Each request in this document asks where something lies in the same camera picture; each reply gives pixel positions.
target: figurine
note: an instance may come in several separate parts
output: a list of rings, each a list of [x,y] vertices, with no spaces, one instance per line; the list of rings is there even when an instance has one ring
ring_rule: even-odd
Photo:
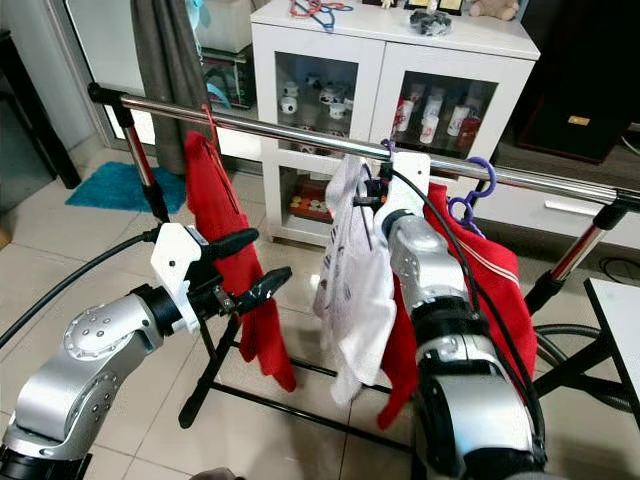
[[[473,0],[469,15],[472,17],[487,15],[506,22],[515,17],[519,9],[517,0]]]

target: white cabinet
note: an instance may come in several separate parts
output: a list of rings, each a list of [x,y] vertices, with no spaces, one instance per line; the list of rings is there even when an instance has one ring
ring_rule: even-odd
[[[312,19],[292,18],[289,0],[272,0],[252,15],[260,120],[375,143],[393,138],[436,157],[489,158],[539,56],[522,26],[462,16],[449,35],[424,37],[411,30],[407,10],[349,4],[352,12],[335,13],[333,34]],[[332,115],[320,101],[327,87],[324,93],[352,110]],[[441,105],[425,141],[421,120],[430,96]],[[402,101],[412,108],[399,127]],[[262,139],[261,148],[269,233],[324,244],[322,175],[342,156],[273,139]],[[456,194],[475,187],[468,179],[446,183]]]

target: clothes hanger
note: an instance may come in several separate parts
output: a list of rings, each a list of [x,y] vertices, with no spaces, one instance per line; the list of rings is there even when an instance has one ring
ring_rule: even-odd
[[[480,235],[482,238],[486,238],[474,222],[472,202],[474,202],[474,200],[477,198],[488,197],[493,193],[496,188],[496,171],[493,168],[493,165],[491,165],[484,158],[471,157],[467,159],[467,161],[475,163],[476,165],[480,165],[481,167],[487,169],[487,171],[489,172],[489,187],[486,190],[482,190],[480,192],[469,192],[465,198],[454,197],[449,199],[449,201],[447,202],[449,215],[455,220],[458,225],[471,230],[473,233],[475,233],[476,235]],[[461,203],[465,208],[464,214],[460,219],[456,218],[456,216],[453,214],[453,208],[456,203]]]

